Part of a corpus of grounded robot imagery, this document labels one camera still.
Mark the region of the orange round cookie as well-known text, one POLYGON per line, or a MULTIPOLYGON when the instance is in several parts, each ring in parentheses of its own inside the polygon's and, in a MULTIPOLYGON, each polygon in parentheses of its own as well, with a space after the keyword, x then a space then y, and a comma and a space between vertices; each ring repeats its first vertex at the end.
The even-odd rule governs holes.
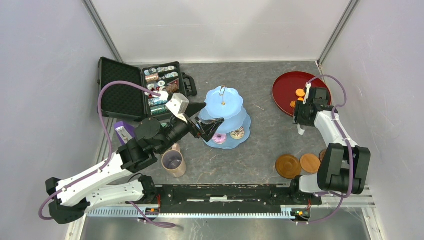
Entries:
POLYGON ((306 93, 305 93, 304 89, 301 89, 301 88, 297 89, 297 90, 295 91, 295 94, 296 94, 299 98, 303 98, 303 97, 306 95, 306 93))

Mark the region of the pink frosted donut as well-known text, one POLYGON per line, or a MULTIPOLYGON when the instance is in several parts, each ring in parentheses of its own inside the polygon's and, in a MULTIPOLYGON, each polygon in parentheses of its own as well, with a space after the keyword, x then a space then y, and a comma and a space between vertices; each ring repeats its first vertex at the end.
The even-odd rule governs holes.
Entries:
POLYGON ((222 145, 227 141, 227 135, 222 133, 215 133, 212 137, 215 144, 222 145))

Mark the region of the blue three-tier cake stand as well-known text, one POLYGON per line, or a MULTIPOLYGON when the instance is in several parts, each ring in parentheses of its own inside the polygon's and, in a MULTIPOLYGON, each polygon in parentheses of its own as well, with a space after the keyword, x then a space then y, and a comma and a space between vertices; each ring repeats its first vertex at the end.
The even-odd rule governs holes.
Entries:
POLYGON ((199 118, 211 120, 224 118, 224 123, 218 128, 216 134, 226 134, 227 140, 223 144, 216 144, 212 141, 204 142, 211 148, 232 150, 244 143, 251 134, 251 117, 244 108, 244 99, 235 88, 221 85, 210 90, 206 94, 204 101, 206 107, 200 111, 199 118), (230 137, 230 132, 244 127, 245 135, 242 139, 236 140, 230 137))

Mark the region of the metal tongs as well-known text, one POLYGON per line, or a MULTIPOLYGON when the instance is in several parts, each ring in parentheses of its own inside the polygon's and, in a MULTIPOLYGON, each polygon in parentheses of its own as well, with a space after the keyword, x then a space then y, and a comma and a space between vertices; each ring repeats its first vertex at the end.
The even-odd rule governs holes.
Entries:
POLYGON ((299 123, 296 124, 296 127, 298 134, 303 136, 305 134, 306 128, 299 123))

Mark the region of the white sprinkled donut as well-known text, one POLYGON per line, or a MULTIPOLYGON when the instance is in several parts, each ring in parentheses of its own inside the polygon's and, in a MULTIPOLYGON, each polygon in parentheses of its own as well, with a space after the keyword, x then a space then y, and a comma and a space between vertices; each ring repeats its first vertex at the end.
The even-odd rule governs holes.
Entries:
POLYGON ((245 136, 245 129, 243 126, 230 132, 230 137, 235 140, 240 140, 245 136))

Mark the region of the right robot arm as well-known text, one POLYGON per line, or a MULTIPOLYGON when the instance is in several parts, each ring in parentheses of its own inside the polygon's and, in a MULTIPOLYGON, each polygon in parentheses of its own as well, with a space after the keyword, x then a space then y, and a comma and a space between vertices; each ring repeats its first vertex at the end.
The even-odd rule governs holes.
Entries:
POLYGON ((297 176, 292 181, 296 186, 289 189, 289 199, 302 204, 309 194, 360 195, 366 185, 370 150, 346 133, 336 107, 329 105, 326 88, 308 83, 304 91, 303 99, 295 104, 293 122, 299 135, 305 133, 306 127, 318 129, 327 148, 317 173, 297 176))

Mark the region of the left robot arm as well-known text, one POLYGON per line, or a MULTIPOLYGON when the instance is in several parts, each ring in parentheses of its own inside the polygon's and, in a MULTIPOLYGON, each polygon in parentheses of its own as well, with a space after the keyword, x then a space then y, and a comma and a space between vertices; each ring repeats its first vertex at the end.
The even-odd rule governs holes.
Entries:
POLYGON ((187 134, 197 139, 211 140, 225 120, 191 119, 205 107, 204 102, 190 103, 183 113, 184 120, 172 116, 166 126, 162 126, 154 117, 145 118, 134 129, 134 137, 116 152, 110 152, 107 160, 68 179, 52 177, 46 180, 48 219, 64 225, 109 202, 153 203, 157 198, 157 190, 151 177, 142 176, 123 185, 113 186, 111 183, 155 164, 158 161, 157 155, 163 155, 187 134))

